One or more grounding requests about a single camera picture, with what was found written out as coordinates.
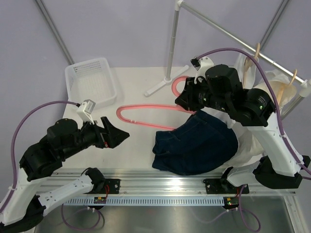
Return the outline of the pink plastic hanger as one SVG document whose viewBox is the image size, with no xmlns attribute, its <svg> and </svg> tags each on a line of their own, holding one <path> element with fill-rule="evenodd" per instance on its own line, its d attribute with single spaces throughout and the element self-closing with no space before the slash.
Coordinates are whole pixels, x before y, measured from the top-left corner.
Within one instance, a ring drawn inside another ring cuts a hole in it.
<svg viewBox="0 0 311 233">
<path fill-rule="evenodd" d="M 132 105 L 124 105 L 119 107 L 116 110 L 116 116 L 118 117 L 119 120 L 125 122 L 125 123 L 130 123 L 130 124 L 135 124 L 135 125 L 140 125 L 140 126 L 145 126 L 149 128 L 155 128 L 155 129 L 161 129 L 161 130 L 167 130 L 167 131 L 172 131 L 174 130 L 173 127 L 169 126 L 164 126 L 164 125 L 158 125 L 158 124 L 152 124 L 148 122 L 142 122 L 142 121 L 135 121 L 131 120 L 128 118 L 125 118 L 122 115 L 122 111 L 125 110 L 136 110 L 136 109 L 161 109 L 161 110 L 172 110 L 172 111 L 179 111 L 179 112 L 184 112 L 188 114 L 194 114 L 194 111 L 189 111 L 189 110 L 184 110 L 181 106 L 179 105 L 167 105 L 167 104 L 132 104 Z"/>
</svg>

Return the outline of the dark blue denim skirt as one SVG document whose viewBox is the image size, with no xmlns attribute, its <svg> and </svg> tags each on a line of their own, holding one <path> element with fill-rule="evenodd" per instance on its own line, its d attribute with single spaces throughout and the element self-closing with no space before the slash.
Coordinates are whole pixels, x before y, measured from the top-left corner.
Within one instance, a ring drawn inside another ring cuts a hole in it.
<svg viewBox="0 0 311 233">
<path fill-rule="evenodd" d="M 172 131 L 157 131 L 152 167 L 181 176 L 210 172 L 238 151 L 234 131 L 200 110 Z"/>
</svg>

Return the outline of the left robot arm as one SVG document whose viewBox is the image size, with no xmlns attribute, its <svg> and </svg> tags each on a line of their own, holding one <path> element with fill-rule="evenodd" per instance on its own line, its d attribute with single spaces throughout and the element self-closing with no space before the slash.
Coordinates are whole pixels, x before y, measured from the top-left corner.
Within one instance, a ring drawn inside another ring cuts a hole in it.
<svg viewBox="0 0 311 233">
<path fill-rule="evenodd" d="M 63 163 L 77 153 L 95 146 L 113 149 L 130 134 L 113 126 L 102 117 L 103 126 L 84 122 L 79 128 L 73 119 L 64 118 L 47 129 L 47 134 L 30 146 L 19 162 L 17 186 L 0 215 L 2 233 L 21 233 L 38 225 L 52 210 L 84 193 L 100 193 L 105 177 L 97 168 L 88 168 L 71 183 L 45 194 L 37 194 L 39 187 Z"/>
</svg>

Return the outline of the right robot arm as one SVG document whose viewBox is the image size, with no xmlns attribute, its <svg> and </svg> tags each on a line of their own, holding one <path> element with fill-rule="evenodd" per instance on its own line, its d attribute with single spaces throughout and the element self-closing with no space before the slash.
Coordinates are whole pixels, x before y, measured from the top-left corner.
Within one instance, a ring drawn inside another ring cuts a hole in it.
<svg viewBox="0 0 311 233">
<path fill-rule="evenodd" d="M 221 188 L 232 192 L 246 184 L 260 183 L 270 189 L 297 189 L 303 177 L 300 170 L 309 164 L 281 134 L 277 108 L 269 94 L 258 88 L 244 89 L 235 68 L 216 65 L 198 78 L 186 78 L 185 87 L 175 103 L 188 111 L 205 107 L 225 112 L 246 127 L 259 141 L 265 156 L 257 164 L 229 168 Z"/>
</svg>

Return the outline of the beige hanger outer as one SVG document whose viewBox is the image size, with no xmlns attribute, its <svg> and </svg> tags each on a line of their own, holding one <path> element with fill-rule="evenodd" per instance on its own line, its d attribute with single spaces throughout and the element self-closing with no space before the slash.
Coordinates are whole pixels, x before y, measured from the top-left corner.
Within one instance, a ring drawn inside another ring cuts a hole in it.
<svg viewBox="0 0 311 233">
<path fill-rule="evenodd" d="M 288 84 L 282 83 L 282 85 L 280 86 L 279 91 L 277 93 L 277 97 L 276 97 L 278 104 L 281 103 L 281 100 L 282 100 L 282 97 L 284 94 L 284 90 L 292 85 L 292 83 L 294 82 L 294 80 L 296 78 L 296 75 L 297 75 L 297 69 L 294 70 L 291 81 Z"/>
</svg>

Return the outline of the white plastic basket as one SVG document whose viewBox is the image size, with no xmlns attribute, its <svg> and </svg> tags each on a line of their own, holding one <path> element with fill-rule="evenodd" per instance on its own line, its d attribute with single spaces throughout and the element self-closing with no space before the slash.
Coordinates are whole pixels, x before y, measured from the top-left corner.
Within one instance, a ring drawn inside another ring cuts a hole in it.
<svg viewBox="0 0 311 233">
<path fill-rule="evenodd" d="M 104 57 L 75 63 L 65 68 L 69 101 L 81 103 L 92 100 L 95 109 L 114 104 L 117 100 L 116 82 Z"/>
</svg>

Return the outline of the white satin garment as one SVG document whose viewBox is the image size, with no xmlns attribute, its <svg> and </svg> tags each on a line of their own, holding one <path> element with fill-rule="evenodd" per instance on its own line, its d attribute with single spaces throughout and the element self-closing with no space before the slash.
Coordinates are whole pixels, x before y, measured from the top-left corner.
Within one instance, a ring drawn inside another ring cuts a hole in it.
<svg viewBox="0 0 311 233">
<path fill-rule="evenodd" d="M 256 65 L 244 54 L 239 54 L 234 66 L 243 88 L 251 89 L 256 79 Z"/>
</svg>

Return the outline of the silver clothes rack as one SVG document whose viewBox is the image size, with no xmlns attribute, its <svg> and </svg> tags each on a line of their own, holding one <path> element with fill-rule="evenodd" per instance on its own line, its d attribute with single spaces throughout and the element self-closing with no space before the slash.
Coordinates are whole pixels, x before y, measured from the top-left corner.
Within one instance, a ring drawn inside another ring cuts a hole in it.
<svg viewBox="0 0 311 233">
<path fill-rule="evenodd" d="M 191 6 L 187 2 L 183 0 L 176 0 L 175 1 L 175 12 L 173 17 L 173 26 L 172 26 L 172 35 L 170 39 L 170 48 L 169 48 L 169 58 L 167 62 L 167 71 L 166 75 L 163 78 L 163 80 L 153 87 L 151 87 L 149 90 L 147 90 L 144 95 L 146 97 L 151 96 L 155 92 L 159 91 L 161 88 L 171 85 L 173 80 L 175 80 L 179 75 L 186 72 L 189 69 L 188 65 L 183 66 L 180 68 L 176 73 L 172 73 L 172 67 L 173 67 L 173 58 L 174 58 L 174 50 L 175 50 L 175 43 L 176 43 L 176 35 L 177 35 L 177 29 L 178 29 L 178 21 L 180 18 L 180 10 L 184 9 L 189 14 L 194 16 L 195 18 L 199 19 L 201 22 L 205 23 L 204 30 L 207 29 L 207 27 L 212 28 L 212 30 L 216 33 L 218 33 L 218 39 L 221 38 L 228 38 L 232 42 L 235 42 L 237 45 L 242 47 L 243 49 L 247 50 L 248 52 L 251 52 L 253 54 L 256 53 L 256 48 L 252 46 L 250 43 L 246 42 L 244 39 L 242 39 L 239 36 L 236 36 L 234 33 L 232 33 L 231 30 L 228 30 L 224 28 L 221 24 L 217 23 L 213 19 L 211 19 L 207 14 L 202 13 L 201 10 L 196 9 L 195 7 Z M 264 36 L 264 41 L 260 43 L 260 49 L 258 53 L 258 58 L 261 61 L 266 62 L 267 64 L 271 65 L 275 69 L 279 70 L 283 74 L 285 74 L 288 77 L 293 77 L 294 81 L 296 81 L 301 89 L 301 92 L 297 94 L 296 97 L 294 97 L 293 101 L 290 103 L 288 108 L 284 110 L 282 113 L 282 118 L 284 119 L 287 115 L 290 114 L 294 110 L 296 106 L 298 106 L 301 101 L 306 99 L 308 96 L 311 95 L 311 80 L 310 79 L 302 79 L 298 76 L 294 76 L 294 73 L 287 69 L 285 66 L 281 65 L 276 59 L 273 57 L 269 57 L 266 53 L 263 52 L 263 47 L 266 45 L 266 42 L 268 42 L 268 36 L 271 35 L 272 29 L 276 26 L 276 20 L 277 18 L 273 18 L 272 23 L 270 23 L 268 27 L 268 32 Z"/>
</svg>

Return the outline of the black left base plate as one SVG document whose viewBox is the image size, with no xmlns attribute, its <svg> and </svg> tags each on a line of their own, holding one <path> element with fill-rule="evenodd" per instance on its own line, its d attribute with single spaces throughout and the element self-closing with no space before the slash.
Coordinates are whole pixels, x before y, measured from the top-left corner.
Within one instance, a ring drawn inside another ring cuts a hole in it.
<svg viewBox="0 0 311 233">
<path fill-rule="evenodd" d="M 106 194 L 106 191 L 108 192 L 108 194 L 119 194 L 120 184 L 121 184 L 120 179 L 108 178 L 105 180 L 104 186 L 101 190 L 90 191 L 86 194 Z"/>
</svg>

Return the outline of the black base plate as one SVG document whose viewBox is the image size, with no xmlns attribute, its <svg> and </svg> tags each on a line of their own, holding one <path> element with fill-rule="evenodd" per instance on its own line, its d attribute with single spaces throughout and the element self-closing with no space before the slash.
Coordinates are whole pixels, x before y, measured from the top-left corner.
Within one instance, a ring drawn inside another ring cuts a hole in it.
<svg viewBox="0 0 311 233">
<path fill-rule="evenodd" d="M 106 191 L 108 192 L 108 194 L 119 194 L 120 184 L 121 184 L 120 179 L 108 178 L 105 180 L 104 186 L 101 190 L 90 191 L 86 194 L 106 194 Z"/>
<path fill-rule="evenodd" d="M 204 179 L 207 194 L 239 194 L 242 186 L 235 187 L 226 179 Z"/>
</svg>

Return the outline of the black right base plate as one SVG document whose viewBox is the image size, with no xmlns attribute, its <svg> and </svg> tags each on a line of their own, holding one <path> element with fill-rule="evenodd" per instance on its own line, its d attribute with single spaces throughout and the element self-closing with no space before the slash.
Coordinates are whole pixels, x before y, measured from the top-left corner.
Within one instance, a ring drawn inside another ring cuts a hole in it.
<svg viewBox="0 0 311 233">
<path fill-rule="evenodd" d="M 242 186 L 235 187 L 226 179 L 204 179 L 207 194 L 239 194 Z"/>
</svg>

